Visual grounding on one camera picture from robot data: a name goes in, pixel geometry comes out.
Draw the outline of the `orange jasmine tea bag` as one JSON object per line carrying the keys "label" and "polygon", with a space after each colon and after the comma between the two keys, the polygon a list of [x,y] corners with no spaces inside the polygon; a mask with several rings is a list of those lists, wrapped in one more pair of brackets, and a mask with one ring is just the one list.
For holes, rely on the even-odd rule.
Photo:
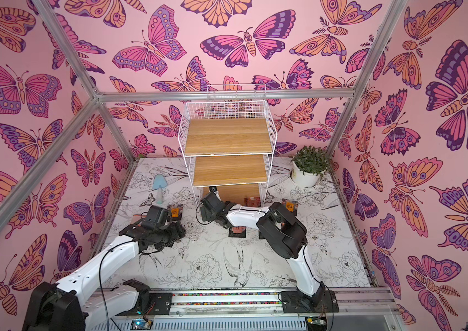
{"label": "orange jasmine tea bag", "polygon": [[296,200],[290,200],[290,199],[283,199],[282,204],[286,207],[286,209],[293,213],[295,216],[297,216],[297,211],[298,211],[298,201]]}
{"label": "orange jasmine tea bag", "polygon": [[181,221],[184,212],[184,206],[182,204],[169,205],[168,209],[170,211],[172,221]]}

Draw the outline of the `bottom-shelf black tea bag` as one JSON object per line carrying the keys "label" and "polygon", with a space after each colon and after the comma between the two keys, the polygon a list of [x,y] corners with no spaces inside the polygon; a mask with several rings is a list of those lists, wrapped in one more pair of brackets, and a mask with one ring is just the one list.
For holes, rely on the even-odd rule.
{"label": "bottom-shelf black tea bag", "polygon": [[238,226],[228,230],[228,236],[230,238],[246,238],[246,227]]}
{"label": "bottom-shelf black tea bag", "polygon": [[246,197],[244,205],[247,207],[259,208],[261,207],[261,199],[259,197]]}

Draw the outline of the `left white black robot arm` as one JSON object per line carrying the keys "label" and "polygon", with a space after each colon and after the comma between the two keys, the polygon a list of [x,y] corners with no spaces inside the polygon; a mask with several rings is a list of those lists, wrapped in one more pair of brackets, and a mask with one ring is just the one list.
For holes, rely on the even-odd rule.
{"label": "left white black robot arm", "polygon": [[153,306],[150,287],[134,279],[115,290],[104,283],[148,248],[161,252],[186,231],[169,209],[153,206],[128,224],[98,255],[54,284],[43,282],[31,294],[23,330],[88,330],[125,313],[146,313]]}

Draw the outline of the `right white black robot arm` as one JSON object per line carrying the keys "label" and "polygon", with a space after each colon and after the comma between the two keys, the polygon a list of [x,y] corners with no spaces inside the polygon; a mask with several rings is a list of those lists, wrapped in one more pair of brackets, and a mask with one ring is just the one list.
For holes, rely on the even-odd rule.
{"label": "right white black robot arm", "polygon": [[286,206],[247,207],[222,201],[216,192],[201,202],[202,219],[225,228],[243,226],[259,230],[274,253],[285,259],[293,271],[295,290],[282,291],[278,299],[285,313],[337,313],[336,295],[315,276],[308,253],[306,226]]}

